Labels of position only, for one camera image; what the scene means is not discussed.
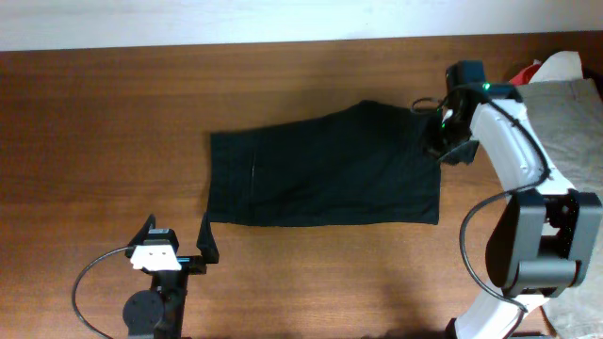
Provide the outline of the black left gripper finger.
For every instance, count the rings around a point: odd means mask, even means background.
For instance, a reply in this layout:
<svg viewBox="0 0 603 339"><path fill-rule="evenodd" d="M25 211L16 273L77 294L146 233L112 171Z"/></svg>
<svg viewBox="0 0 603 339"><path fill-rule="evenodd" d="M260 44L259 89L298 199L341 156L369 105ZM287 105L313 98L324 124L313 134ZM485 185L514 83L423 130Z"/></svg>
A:
<svg viewBox="0 0 603 339"><path fill-rule="evenodd" d="M133 236L133 238L128 242L127 250L125 251L125 254L124 254L126 258L132 257L136 246L140 246L143 244L143 242L145 241L145 239L148 236L148 233L152 229L155 228L155 225L156 225L155 215L150 214L149 217L147 217L144 224L142 225L142 227L137 231L137 233Z"/></svg>
<svg viewBox="0 0 603 339"><path fill-rule="evenodd" d="M217 264L220 261L220 253L211 230L211 222L207 213L204 213L196 247L200 251L206 264Z"/></svg>

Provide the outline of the black shorts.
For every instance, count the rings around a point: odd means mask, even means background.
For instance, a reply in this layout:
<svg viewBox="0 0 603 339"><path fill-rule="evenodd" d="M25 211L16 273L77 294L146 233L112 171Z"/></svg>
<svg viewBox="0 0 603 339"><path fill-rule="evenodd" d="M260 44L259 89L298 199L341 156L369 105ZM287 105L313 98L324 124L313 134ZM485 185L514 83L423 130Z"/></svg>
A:
<svg viewBox="0 0 603 339"><path fill-rule="evenodd" d="M214 222L311 227L435 224L441 171L424 151L435 115L362 101L324 117L210 137Z"/></svg>

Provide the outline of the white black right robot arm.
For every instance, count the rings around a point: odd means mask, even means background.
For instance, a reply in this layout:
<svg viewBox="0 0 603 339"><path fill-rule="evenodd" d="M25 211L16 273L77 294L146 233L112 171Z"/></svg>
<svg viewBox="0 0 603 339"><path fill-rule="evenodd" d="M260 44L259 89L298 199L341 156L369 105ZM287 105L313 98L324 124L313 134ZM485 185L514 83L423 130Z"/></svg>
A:
<svg viewBox="0 0 603 339"><path fill-rule="evenodd" d="M586 278L602 220L602 201L578 191L554 165L531 127L517 88L486 80L477 60L446 70L442 120L426 153L437 162L470 163L482 147L502 186L474 205L459 232L464 266L480 287L469 309L449 321L448 338L514 338L523 319ZM486 205L507 205L485 249L488 279L479 278L466 252L469 221Z"/></svg>

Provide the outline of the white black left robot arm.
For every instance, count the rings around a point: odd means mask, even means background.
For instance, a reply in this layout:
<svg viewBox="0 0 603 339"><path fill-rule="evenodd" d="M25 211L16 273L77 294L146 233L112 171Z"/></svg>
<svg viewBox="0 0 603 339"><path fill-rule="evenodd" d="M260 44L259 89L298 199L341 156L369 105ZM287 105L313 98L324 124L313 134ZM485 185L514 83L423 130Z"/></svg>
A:
<svg viewBox="0 0 603 339"><path fill-rule="evenodd" d="M208 216L203 216L197 237L198 255L177 254L179 241L172 229L156 227L150 215L125 251L133 269L151 277L151 285L124 304L122 319L129 338L180 338L183 331L188 278L204 275L220 260Z"/></svg>

